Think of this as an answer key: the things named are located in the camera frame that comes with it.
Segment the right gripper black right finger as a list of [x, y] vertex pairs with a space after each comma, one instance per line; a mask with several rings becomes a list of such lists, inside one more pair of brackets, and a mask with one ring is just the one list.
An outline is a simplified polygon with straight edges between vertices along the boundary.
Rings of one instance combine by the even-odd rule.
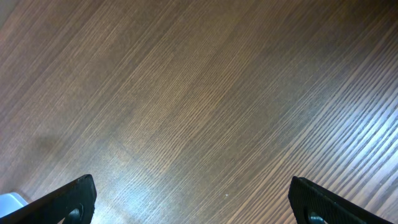
[[304, 177], [292, 177], [288, 199], [297, 223], [392, 224]]

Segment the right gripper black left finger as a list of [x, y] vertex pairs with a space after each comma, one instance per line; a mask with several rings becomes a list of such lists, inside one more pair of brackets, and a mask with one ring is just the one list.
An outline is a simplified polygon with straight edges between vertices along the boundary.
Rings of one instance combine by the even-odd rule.
[[40, 199], [1, 218], [1, 223], [85, 223], [95, 212], [96, 188], [92, 175], [85, 174]]

